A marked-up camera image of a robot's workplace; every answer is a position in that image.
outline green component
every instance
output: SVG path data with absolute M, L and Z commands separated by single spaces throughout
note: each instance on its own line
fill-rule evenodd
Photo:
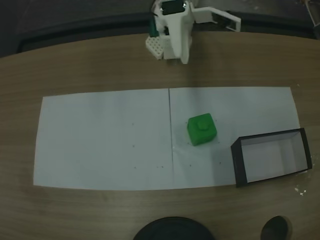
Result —
M 210 113 L 189 118 L 187 130 L 193 146 L 210 142 L 217 135 Z
M 149 36 L 152 38 L 158 37 L 159 32 L 157 31 L 155 17 L 153 16 L 149 24 Z

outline stud on green block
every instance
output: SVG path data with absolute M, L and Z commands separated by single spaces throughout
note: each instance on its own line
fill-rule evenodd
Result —
M 193 146 L 210 142 L 217 135 L 217 129 L 210 113 L 189 118 L 187 130 Z

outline white robot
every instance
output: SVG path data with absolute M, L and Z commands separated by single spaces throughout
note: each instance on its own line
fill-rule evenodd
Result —
M 223 22 L 225 27 L 240 32 L 241 19 L 213 7 L 196 8 L 198 0 L 156 0 L 152 6 L 158 36 L 149 36 L 147 49 L 156 59 L 189 61 L 191 32 L 196 24 Z

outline white paper sheet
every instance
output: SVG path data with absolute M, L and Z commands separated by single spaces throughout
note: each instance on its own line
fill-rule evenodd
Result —
M 235 184 L 231 145 L 241 136 L 300 127 L 289 87 L 200 87 L 170 89 L 174 187 Z M 192 146 L 189 118 L 210 113 L 217 136 Z
M 33 183 L 95 190 L 172 188 L 168 89 L 44 97 Z
M 217 137 L 191 146 L 187 121 L 205 113 Z M 95 190 L 235 184 L 230 146 L 238 137 L 296 128 L 289 87 L 174 88 L 170 105 L 168 89 L 45 97 L 33 183 Z

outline white plastic part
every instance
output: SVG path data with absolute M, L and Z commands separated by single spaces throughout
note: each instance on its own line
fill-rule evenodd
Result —
M 155 56 L 156 59 L 160 60 L 164 56 L 164 49 L 160 43 L 160 37 L 148 37 L 145 40 L 146 48 Z
M 194 6 L 191 4 L 191 11 L 194 17 L 194 20 L 197 24 L 202 23 L 214 23 L 217 24 L 218 22 L 214 20 L 213 15 L 221 16 L 225 19 L 229 19 L 234 23 L 235 27 L 227 26 L 226 28 L 234 31 L 234 32 L 240 32 L 241 31 L 241 18 L 231 15 L 230 13 L 226 11 L 221 11 L 219 9 L 213 8 L 213 7 L 201 7 L 201 8 L 194 8 Z
M 311 0 L 305 0 L 306 8 L 309 12 L 310 18 L 313 22 L 313 25 L 316 27 L 320 25 L 319 20 L 319 3 L 311 1 Z
M 159 32 L 159 44 L 163 52 L 160 54 L 153 46 L 150 46 L 150 40 L 148 39 L 146 46 L 156 59 L 161 59 L 163 56 L 166 60 L 180 59 L 183 64 L 187 64 L 192 44 L 191 32 L 195 22 L 197 24 L 217 24 L 217 20 L 219 19 L 228 19 L 231 20 L 231 23 L 226 26 L 227 29 L 235 32 L 240 32 L 241 30 L 241 19 L 239 17 L 213 7 L 195 8 L 194 6 L 198 4 L 199 0 L 186 0 L 183 6 L 185 11 L 163 15 L 161 5 L 162 2 L 166 1 L 168 0 L 155 0 L 152 6 L 155 26 Z M 169 35 L 165 33 L 166 28 L 168 29 Z

